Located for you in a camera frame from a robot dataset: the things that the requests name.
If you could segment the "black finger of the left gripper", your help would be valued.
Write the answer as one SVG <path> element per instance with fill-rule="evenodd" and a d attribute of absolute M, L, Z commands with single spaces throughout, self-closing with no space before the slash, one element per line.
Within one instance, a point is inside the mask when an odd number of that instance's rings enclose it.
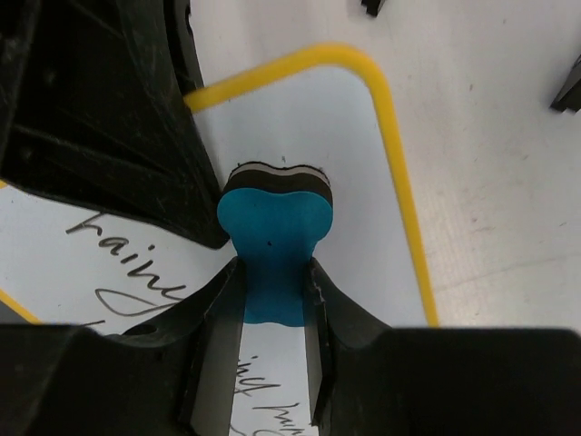
<path fill-rule="evenodd" d="M 187 1 L 4 1 L 1 179 L 211 249 L 221 189 L 184 96 Z"/>

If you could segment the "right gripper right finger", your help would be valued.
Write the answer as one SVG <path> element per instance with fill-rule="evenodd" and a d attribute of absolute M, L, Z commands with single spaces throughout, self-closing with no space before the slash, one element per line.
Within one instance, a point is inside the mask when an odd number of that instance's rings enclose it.
<path fill-rule="evenodd" d="M 311 423 L 320 435 L 393 433 L 393 337 L 316 259 L 303 276 Z"/>

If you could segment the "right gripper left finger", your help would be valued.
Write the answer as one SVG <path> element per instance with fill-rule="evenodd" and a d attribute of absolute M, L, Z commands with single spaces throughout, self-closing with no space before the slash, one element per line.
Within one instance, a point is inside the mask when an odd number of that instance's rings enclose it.
<path fill-rule="evenodd" d="M 198 292 L 115 336 L 131 362 L 132 417 L 118 434 L 228 434 L 245 300 L 245 267 L 232 259 Z"/>

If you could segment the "blue whiteboard eraser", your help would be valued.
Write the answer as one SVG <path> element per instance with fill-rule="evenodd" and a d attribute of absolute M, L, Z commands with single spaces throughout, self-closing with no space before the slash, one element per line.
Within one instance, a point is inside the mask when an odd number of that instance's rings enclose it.
<path fill-rule="evenodd" d="M 218 221 L 246 267 L 244 321 L 301 327 L 303 274 L 330 231 L 330 180 L 315 167 L 239 165 L 217 206 Z"/>

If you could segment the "yellow framed whiteboard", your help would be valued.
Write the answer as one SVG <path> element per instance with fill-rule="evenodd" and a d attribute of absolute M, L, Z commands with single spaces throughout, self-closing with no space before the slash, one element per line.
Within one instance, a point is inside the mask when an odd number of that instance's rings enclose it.
<path fill-rule="evenodd" d="M 1 328 L 4 435 L 225 435 L 242 322 L 253 304 L 306 325 L 310 418 L 323 435 L 407 435 L 395 331 L 313 258 L 330 187 L 309 166 L 247 163 L 218 215 L 238 255 L 200 291 L 121 335 L 80 325 Z"/>

